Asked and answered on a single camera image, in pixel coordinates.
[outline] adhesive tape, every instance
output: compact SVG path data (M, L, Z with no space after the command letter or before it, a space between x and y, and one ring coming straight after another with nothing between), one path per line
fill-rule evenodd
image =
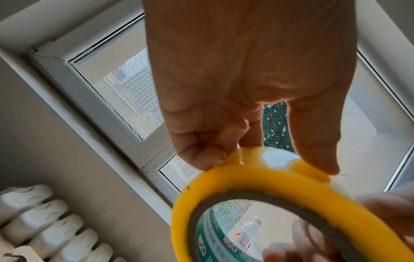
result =
M172 210L178 262L257 262L221 231L212 206L251 199L286 209L320 230L350 262L414 262L414 254L380 219L330 187L330 178L296 154L241 148L194 179Z

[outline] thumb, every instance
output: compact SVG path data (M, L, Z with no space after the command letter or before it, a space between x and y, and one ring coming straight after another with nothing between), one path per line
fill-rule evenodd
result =
M342 110L352 75L317 95L287 102L295 151L308 164L327 174L339 173L336 147L341 139Z

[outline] yellow tape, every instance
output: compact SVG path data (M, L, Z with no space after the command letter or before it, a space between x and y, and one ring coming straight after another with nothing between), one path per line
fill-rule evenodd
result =
M242 148L226 163L204 172L174 204L171 236L178 262L193 262L188 248L190 216L203 200L229 190L247 189L282 197L307 208L342 231L371 262L414 262L414 254L380 219L328 186L327 175L290 152Z

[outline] blurred hand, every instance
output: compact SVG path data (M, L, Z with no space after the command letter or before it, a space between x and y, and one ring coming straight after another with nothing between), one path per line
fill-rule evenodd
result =
M160 108L178 155L198 169L263 144L263 105L286 101L295 151L336 174L356 64L353 0L146 0Z
M360 197L358 201L392 228L414 252L414 182L391 192ZM341 261L338 250L303 220L294 222L292 234L293 244L274 243L263 250L264 262Z

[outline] gray wall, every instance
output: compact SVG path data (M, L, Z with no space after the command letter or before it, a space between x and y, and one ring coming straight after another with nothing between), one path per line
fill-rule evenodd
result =
M128 261L175 261L168 224L1 58L0 79L1 187L44 183Z

